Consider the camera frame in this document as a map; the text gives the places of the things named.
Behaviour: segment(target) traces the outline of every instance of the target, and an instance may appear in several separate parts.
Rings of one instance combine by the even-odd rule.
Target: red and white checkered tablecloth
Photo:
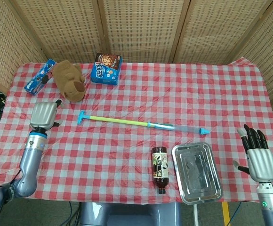
[[[62,98],[53,80],[33,97],[24,85],[43,64],[18,68],[0,121],[0,185],[18,172],[33,106]],[[175,145],[211,145],[223,186],[222,201],[258,200],[256,182],[233,166],[246,165],[236,132],[244,123],[261,129],[273,151],[273,112],[259,69],[245,58],[230,65],[123,63],[118,86],[90,81],[82,102],[64,100],[59,128],[47,132],[48,145],[32,198],[121,203],[181,202],[171,151]],[[148,129],[84,120],[86,114],[119,119],[205,127],[209,135]],[[169,185],[160,195],[153,184],[151,149],[168,151]]]

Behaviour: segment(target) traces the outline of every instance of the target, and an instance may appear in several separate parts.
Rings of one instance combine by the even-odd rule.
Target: soy sauce bottle
[[[165,186],[169,182],[167,149],[165,147],[154,147],[152,149],[153,181],[159,187],[159,194],[165,194]]]

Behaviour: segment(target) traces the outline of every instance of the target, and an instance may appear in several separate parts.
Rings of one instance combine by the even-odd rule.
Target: blue package
[[[26,84],[24,89],[31,93],[32,95],[36,95],[42,87],[52,78],[52,73],[48,73],[50,69],[55,65],[56,62],[54,60],[49,59],[44,66],[36,73],[36,75],[32,78],[31,81]]]
[[[90,79],[96,83],[117,85],[122,61],[119,55],[97,53]]]

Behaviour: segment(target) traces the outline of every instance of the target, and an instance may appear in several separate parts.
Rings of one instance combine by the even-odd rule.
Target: robotic hand
[[[251,176],[259,183],[257,193],[261,203],[262,214],[265,225],[273,226],[273,154],[268,149],[264,134],[247,125],[244,125],[247,132],[237,129],[245,149],[249,167],[240,166],[233,161],[234,166]]]
[[[56,102],[38,102],[35,104],[30,120],[32,131],[29,134],[19,165],[22,177],[20,179],[14,178],[10,183],[0,186],[0,206],[10,202],[14,197],[28,197],[35,192],[37,171],[48,137],[46,131],[59,126],[59,123],[54,121],[57,108],[61,102],[61,100],[57,100]]]

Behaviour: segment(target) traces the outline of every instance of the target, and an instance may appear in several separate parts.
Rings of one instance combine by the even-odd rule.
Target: stainless steel tray
[[[172,156],[184,203],[194,205],[220,199],[222,187],[207,143],[176,145]]]

